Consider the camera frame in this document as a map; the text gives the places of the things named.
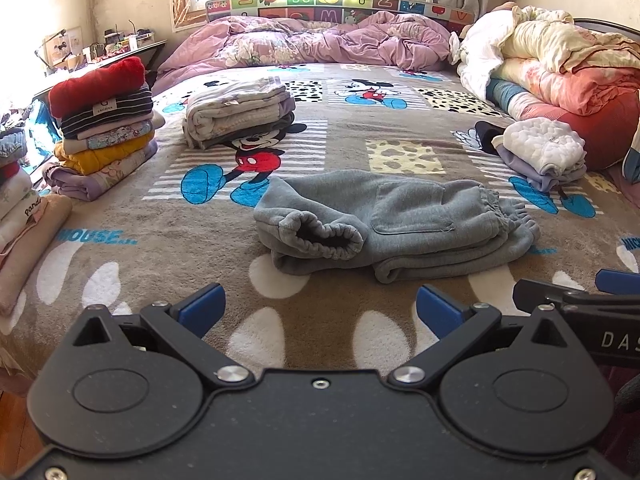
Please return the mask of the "colourful alphabet headboard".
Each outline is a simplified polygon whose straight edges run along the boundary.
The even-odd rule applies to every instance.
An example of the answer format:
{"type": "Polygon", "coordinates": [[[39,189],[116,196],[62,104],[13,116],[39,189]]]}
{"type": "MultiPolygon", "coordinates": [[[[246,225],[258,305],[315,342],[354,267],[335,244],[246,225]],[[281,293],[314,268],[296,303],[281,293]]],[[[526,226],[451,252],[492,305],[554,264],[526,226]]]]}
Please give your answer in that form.
{"type": "Polygon", "coordinates": [[[419,0],[209,0],[205,3],[209,22],[241,15],[357,24],[380,11],[423,15],[450,32],[461,32],[475,21],[472,12],[419,0]]]}

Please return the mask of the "cream floral duvet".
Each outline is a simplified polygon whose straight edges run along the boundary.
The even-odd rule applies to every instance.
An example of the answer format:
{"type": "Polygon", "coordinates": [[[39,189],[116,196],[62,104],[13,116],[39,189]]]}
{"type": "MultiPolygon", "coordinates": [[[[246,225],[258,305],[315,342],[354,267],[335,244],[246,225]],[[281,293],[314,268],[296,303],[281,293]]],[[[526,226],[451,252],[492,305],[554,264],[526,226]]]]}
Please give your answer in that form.
{"type": "Polygon", "coordinates": [[[534,58],[552,73],[587,67],[639,68],[639,43],[619,32],[593,32],[565,11],[514,6],[515,27],[501,47],[505,58],[534,58]]]}

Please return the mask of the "pale pink folded garment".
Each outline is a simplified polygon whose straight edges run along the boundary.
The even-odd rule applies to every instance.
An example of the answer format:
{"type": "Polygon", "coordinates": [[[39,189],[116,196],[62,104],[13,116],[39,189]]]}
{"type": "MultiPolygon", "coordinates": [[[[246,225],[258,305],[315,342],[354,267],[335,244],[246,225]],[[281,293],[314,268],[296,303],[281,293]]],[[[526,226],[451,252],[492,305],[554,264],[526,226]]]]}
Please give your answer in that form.
{"type": "Polygon", "coordinates": [[[101,133],[106,133],[112,130],[116,130],[122,127],[137,127],[138,125],[143,124],[144,122],[149,122],[153,127],[161,127],[165,123],[165,118],[162,114],[153,110],[152,113],[138,116],[138,117],[130,117],[127,119],[119,120],[118,122],[109,122],[108,124],[98,125],[87,130],[81,131],[75,136],[76,140],[86,140],[91,138],[92,136],[97,136],[101,133]]]}

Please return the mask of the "blue grey folded garment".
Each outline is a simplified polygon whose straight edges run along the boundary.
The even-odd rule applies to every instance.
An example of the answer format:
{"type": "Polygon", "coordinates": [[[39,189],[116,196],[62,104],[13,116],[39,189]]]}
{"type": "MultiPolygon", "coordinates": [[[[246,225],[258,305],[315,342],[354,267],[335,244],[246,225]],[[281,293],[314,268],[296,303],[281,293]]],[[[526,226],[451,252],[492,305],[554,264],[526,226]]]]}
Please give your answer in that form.
{"type": "Polygon", "coordinates": [[[26,136],[23,129],[10,129],[0,134],[0,166],[19,162],[27,154],[26,136]]]}

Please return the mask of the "grey fleece sweatpants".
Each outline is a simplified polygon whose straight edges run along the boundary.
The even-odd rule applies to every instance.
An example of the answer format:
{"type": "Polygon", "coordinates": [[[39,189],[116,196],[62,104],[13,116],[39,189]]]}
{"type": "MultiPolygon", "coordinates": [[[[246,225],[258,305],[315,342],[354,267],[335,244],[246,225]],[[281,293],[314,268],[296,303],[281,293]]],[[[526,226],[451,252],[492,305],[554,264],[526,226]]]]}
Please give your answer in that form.
{"type": "Polygon", "coordinates": [[[480,182],[355,169],[272,179],[254,220],[281,272],[371,268],[382,284],[504,266],[540,237],[522,203],[480,182]]]}

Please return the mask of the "red folded garment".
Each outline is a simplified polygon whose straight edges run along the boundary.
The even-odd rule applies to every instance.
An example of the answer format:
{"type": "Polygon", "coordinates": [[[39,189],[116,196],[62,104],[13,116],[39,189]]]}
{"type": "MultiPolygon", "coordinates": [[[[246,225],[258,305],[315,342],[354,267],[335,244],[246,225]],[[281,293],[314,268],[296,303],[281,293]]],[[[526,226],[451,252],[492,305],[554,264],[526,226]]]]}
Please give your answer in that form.
{"type": "Polygon", "coordinates": [[[113,96],[136,91],[144,83],[142,61],[130,56],[53,86],[49,91],[50,112],[54,118],[62,119],[113,96]]]}

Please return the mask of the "black garment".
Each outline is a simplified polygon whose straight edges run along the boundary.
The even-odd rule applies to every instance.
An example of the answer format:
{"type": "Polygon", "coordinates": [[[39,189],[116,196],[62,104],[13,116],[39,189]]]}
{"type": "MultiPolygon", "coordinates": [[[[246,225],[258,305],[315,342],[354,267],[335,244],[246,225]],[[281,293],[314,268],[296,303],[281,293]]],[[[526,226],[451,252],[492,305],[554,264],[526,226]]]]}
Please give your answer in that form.
{"type": "Polygon", "coordinates": [[[490,122],[477,122],[474,126],[477,141],[484,153],[497,155],[498,152],[492,144],[497,136],[502,136],[504,129],[502,127],[491,124],[490,122]]]}

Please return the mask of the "yellow folded garment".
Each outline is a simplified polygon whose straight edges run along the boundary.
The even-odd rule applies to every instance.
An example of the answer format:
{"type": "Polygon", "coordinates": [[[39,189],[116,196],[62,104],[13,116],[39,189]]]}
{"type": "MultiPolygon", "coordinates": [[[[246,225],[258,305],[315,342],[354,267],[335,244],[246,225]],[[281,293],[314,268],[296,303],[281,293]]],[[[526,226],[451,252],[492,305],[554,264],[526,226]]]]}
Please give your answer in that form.
{"type": "Polygon", "coordinates": [[[62,142],[54,147],[54,156],[65,168],[73,169],[78,174],[94,174],[116,160],[122,160],[136,151],[145,148],[154,139],[154,133],[131,139],[119,144],[98,148],[97,150],[85,150],[77,154],[67,154],[62,142]]]}

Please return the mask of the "floral print folded garment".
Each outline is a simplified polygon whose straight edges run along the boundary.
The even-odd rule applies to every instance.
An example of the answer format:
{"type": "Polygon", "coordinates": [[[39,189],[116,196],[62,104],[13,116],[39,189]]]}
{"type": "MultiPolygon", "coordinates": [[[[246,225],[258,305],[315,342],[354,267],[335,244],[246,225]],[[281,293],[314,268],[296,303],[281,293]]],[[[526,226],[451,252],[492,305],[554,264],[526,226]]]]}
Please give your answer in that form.
{"type": "Polygon", "coordinates": [[[65,139],[62,142],[62,149],[66,155],[73,155],[87,150],[99,150],[108,148],[116,144],[121,144],[129,140],[145,136],[154,130],[149,122],[144,122],[137,127],[122,127],[106,133],[92,136],[86,140],[65,139]]]}

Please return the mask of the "cluttered side shelf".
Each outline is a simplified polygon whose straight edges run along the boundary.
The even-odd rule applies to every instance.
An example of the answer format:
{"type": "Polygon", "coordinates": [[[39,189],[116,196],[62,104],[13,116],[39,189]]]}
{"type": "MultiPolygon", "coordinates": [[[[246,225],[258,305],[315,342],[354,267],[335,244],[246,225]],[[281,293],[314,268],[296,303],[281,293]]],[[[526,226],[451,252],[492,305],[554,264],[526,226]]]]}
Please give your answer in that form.
{"type": "Polygon", "coordinates": [[[34,93],[34,100],[44,101],[59,82],[77,78],[97,68],[110,66],[125,58],[141,58],[148,72],[156,63],[167,40],[156,39],[155,32],[129,24],[132,33],[107,29],[101,41],[84,43],[80,27],[61,29],[47,36],[34,55],[44,65],[44,83],[34,93]]]}

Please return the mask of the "folded white floral blanket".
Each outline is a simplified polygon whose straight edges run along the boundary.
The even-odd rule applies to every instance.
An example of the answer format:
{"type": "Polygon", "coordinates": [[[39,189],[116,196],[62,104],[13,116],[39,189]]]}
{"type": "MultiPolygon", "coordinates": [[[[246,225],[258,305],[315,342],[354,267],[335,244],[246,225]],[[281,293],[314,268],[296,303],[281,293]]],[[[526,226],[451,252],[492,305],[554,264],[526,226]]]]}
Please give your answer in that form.
{"type": "Polygon", "coordinates": [[[272,124],[295,110],[295,99],[278,77],[219,81],[186,101],[182,132],[189,148],[231,133],[272,124]]]}

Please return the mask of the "Mickey Mouse bed blanket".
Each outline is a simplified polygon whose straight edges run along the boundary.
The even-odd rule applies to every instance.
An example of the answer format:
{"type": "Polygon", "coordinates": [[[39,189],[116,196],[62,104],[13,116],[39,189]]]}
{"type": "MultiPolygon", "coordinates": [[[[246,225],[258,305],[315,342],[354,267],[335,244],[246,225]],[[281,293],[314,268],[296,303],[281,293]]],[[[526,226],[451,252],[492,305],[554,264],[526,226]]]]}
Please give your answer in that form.
{"type": "Polygon", "coordinates": [[[1,380],[34,378],[81,310],[130,314],[209,283],[227,298],[205,339],[264,367],[387,372],[427,347],[416,291],[514,313],[531,278],[593,288],[637,271],[639,211],[606,177],[541,193],[475,125],[509,116],[449,74],[307,64],[196,76],[155,98],[155,154],[70,213],[1,322],[1,380]],[[206,150],[182,133],[193,93],[278,77],[296,101],[291,132],[206,150]]]}

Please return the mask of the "pink purple quilt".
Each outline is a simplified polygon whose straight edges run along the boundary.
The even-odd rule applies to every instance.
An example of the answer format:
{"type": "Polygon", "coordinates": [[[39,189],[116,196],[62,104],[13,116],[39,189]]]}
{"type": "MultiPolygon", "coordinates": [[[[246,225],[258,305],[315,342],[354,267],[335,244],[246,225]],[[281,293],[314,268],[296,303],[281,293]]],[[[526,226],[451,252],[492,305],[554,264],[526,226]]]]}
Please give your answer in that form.
{"type": "Polygon", "coordinates": [[[183,41],[158,68],[156,96],[198,75],[230,68],[306,63],[395,66],[439,70],[448,61],[451,34],[418,14],[378,11],[357,24],[295,18],[218,18],[183,41]]]}

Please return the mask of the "white printed folded garment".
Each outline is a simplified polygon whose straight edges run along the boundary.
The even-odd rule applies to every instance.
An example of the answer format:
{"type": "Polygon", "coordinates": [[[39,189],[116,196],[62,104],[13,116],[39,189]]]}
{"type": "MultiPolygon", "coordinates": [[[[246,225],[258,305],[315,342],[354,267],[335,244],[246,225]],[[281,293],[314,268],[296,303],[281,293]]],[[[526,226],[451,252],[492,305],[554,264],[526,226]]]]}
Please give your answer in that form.
{"type": "Polygon", "coordinates": [[[20,169],[1,185],[1,252],[27,228],[28,222],[37,222],[41,216],[42,199],[32,187],[29,174],[20,169]]]}

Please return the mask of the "beige folded garment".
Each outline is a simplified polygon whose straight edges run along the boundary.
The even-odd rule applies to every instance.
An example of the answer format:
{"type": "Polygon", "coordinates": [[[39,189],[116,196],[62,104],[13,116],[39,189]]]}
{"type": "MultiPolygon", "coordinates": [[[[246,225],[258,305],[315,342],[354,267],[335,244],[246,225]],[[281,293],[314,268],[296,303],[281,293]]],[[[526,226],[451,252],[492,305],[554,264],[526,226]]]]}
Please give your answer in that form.
{"type": "Polygon", "coordinates": [[[44,251],[62,228],[72,211],[73,202],[63,195],[43,197],[40,219],[18,237],[11,250],[1,258],[1,315],[10,316],[18,296],[44,251]]]}

